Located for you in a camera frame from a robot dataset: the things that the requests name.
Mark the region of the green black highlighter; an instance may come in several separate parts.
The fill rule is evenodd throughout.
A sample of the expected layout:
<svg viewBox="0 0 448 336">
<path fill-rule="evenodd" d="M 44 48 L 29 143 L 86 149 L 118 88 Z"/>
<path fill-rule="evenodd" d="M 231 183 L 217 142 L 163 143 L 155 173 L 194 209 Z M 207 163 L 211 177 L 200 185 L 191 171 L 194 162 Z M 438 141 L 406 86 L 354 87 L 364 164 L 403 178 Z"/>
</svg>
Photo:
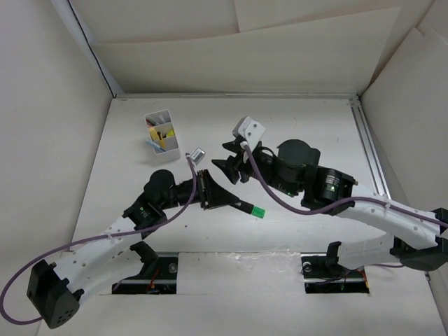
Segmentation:
<svg viewBox="0 0 448 336">
<path fill-rule="evenodd" d="M 234 207 L 235 209 L 242 211 L 246 214 L 249 214 L 251 216 L 254 216 L 256 218 L 261 218 L 263 219 L 265 217 L 265 210 L 257 207 L 253 204 L 250 204 L 248 202 L 244 202 L 244 201 L 238 201 L 235 202 L 232 207 Z"/>
</svg>

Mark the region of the light blue pen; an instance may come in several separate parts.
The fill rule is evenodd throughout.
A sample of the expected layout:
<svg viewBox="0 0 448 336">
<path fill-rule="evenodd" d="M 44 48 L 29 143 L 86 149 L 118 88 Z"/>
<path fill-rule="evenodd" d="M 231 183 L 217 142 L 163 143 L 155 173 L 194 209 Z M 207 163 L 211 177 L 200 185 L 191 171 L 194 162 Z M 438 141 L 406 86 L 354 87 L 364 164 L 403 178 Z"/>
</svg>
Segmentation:
<svg viewBox="0 0 448 336">
<path fill-rule="evenodd" d="M 155 143 L 154 141 L 151 141 L 150 139 L 146 140 L 146 143 L 153 147 L 155 150 L 160 151 L 161 153 L 165 153 L 166 150 L 162 148 L 159 144 Z"/>
</svg>

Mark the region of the pale yellow highlighter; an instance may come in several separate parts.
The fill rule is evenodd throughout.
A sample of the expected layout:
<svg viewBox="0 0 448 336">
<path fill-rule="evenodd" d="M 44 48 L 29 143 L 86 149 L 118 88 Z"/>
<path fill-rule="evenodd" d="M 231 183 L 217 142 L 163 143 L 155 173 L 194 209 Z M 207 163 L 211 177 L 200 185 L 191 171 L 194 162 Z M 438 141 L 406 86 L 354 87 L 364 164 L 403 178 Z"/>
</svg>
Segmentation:
<svg viewBox="0 0 448 336">
<path fill-rule="evenodd" d="M 160 132 L 157 131 L 155 127 L 149 127 L 148 131 L 149 131 L 150 137 L 153 141 L 160 140 Z"/>
</svg>

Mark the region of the pink highlighter pen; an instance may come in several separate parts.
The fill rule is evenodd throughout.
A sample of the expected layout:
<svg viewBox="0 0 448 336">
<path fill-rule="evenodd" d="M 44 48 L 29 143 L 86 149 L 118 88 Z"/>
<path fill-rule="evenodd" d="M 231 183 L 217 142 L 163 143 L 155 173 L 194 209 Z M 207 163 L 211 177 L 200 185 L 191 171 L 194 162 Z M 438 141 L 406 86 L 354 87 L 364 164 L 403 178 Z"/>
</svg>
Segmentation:
<svg viewBox="0 0 448 336">
<path fill-rule="evenodd" d="M 151 120 L 149 118 L 145 118 L 145 121 L 148 127 L 154 127 L 158 125 L 154 120 Z"/>
</svg>

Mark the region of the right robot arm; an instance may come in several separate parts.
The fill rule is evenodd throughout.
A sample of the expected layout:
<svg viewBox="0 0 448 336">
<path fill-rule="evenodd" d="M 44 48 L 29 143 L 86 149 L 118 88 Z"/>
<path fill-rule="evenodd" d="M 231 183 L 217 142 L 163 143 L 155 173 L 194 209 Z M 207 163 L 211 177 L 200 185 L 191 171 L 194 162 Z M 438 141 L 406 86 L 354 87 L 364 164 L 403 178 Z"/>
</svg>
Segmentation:
<svg viewBox="0 0 448 336">
<path fill-rule="evenodd" d="M 231 183 L 256 179 L 273 200 L 296 214 L 336 216 L 383 232 L 364 241 L 330 243 L 323 259 L 327 273 L 338 276 L 382 263 L 432 272 L 447 264 L 444 209 L 419 211 L 380 196 L 354 177 L 319 165 L 320 151 L 298 139 L 284 141 L 276 153 L 262 144 L 250 149 L 241 137 L 223 147 L 231 155 L 213 164 Z"/>
</svg>

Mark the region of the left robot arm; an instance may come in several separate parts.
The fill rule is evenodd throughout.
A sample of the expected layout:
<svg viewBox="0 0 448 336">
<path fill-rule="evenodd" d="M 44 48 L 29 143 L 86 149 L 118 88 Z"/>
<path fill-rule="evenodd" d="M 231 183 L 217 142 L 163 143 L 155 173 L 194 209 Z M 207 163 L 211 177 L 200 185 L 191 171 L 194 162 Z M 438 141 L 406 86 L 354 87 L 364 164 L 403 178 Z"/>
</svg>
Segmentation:
<svg viewBox="0 0 448 336">
<path fill-rule="evenodd" d="M 207 170 L 176 184 L 174 175 L 152 173 L 143 193 L 108 229 L 106 238 L 90 241 L 56 262 L 42 260 L 32 269 L 27 297 L 50 329 L 73 318 L 92 295 L 126 278 L 151 278 L 158 255 L 144 241 L 148 229 L 166 221 L 165 210 L 198 203 L 203 209 L 231 206 L 251 213 L 253 205 L 222 188 Z"/>
</svg>

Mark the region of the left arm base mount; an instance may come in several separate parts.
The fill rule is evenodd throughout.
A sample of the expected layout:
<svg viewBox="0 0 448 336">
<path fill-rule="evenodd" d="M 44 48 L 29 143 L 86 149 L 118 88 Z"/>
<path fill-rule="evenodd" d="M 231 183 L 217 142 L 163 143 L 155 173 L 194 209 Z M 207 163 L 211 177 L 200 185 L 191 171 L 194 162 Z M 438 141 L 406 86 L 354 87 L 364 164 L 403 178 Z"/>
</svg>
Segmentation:
<svg viewBox="0 0 448 336">
<path fill-rule="evenodd" d="M 157 254 L 146 242 L 131 245 L 142 264 L 139 273 L 115 283 L 111 287 L 114 295 L 175 295 L 179 253 Z"/>
</svg>

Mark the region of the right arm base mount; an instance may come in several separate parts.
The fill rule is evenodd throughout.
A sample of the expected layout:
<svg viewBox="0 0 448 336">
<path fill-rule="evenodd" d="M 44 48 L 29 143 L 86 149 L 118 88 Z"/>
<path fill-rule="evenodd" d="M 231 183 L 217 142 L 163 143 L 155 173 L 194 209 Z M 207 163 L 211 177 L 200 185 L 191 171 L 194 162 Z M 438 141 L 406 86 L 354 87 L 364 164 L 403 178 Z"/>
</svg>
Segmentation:
<svg viewBox="0 0 448 336">
<path fill-rule="evenodd" d="M 325 253 L 302 253 L 301 275 L 306 294 L 369 294 L 364 267 L 350 270 L 338 263 L 337 252 L 342 243 L 330 243 Z"/>
</svg>

